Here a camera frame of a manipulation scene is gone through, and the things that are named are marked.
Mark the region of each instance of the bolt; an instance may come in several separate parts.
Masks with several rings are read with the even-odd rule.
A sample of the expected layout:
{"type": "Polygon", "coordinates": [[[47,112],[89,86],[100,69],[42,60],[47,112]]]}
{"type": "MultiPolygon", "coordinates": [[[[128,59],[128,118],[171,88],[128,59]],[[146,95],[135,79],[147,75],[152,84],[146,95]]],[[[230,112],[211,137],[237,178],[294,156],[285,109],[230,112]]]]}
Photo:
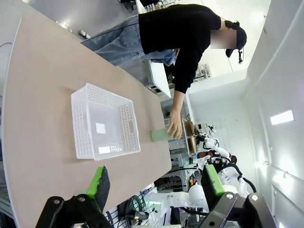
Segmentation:
{"type": "Polygon", "coordinates": [[[258,197],[257,197],[257,195],[253,195],[253,196],[251,197],[251,199],[253,199],[254,201],[257,201],[257,200],[258,200],[258,197]]]}
{"type": "Polygon", "coordinates": [[[232,199],[232,198],[233,198],[233,195],[230,194],[230,193],[228,193],[228,194],[226,195],[226,197],[227,197],[228,199],[232,199]]]}
{"type": "Polygon", "coordinates": [[[79,197],[78,200],[79,200],[80,202],[83,202],[83,201],[85,201],[85,198],[84,198],[84,197],[79,197]]]}

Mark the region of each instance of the gray floor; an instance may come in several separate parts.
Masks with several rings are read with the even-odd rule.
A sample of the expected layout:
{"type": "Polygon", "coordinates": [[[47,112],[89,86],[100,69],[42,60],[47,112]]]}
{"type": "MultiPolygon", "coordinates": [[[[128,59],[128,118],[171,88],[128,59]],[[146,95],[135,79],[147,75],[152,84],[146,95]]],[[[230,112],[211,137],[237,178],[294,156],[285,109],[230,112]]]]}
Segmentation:
{"type": "MultiPolygon", "coordinates": [[[[118,0],[32,0],[30,6],[58,23],[68,21],[68,27],[79,38],[79,30],[95,35],[137,13],[129,11],[118,0]]],[[[120,66],[144,85],[150,73],[141,59],[120,66]]]]}

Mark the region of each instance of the basket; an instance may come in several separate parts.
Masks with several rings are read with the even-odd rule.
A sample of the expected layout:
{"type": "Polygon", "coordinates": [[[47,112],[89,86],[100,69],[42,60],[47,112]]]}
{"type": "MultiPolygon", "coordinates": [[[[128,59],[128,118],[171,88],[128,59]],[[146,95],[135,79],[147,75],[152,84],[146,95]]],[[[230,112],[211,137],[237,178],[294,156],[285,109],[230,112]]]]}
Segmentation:
{"type": "Polygon", "coordinates": [[[89,83],[71,97],[77,158],[101,160],[141,150],[131,100],[89,83]]]}

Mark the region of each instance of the cap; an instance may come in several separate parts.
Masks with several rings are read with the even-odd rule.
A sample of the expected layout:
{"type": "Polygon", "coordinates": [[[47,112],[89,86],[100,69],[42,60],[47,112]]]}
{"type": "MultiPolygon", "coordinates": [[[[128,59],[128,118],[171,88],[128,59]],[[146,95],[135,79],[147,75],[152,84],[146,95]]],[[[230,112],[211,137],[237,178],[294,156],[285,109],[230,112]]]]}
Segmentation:
{"type": "MultiPolygon", "coordinates": [[[[237,26],[237,48],[241,50],[247,42],[247,35],[246,32],[240,27],[237,26]]],[[[229,58],[232,54],[234,49],[226,49],[226,56],[229,58]]]]}

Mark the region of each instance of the rectangular ceiling light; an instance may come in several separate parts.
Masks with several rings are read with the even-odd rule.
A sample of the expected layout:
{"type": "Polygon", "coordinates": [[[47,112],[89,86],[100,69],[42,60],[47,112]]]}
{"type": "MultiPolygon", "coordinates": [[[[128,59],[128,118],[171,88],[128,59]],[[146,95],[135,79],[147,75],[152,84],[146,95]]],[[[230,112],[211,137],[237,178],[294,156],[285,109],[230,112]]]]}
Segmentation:
{"type": "Polygon", "coordinates": [[[271,119],[272,125],[286,123],[286,122],[295,120],[292,110],[288,110],[287,112],[281,113],[279,115],[275,115],[275,116],[271,117],[270,119],[271,119]]]}

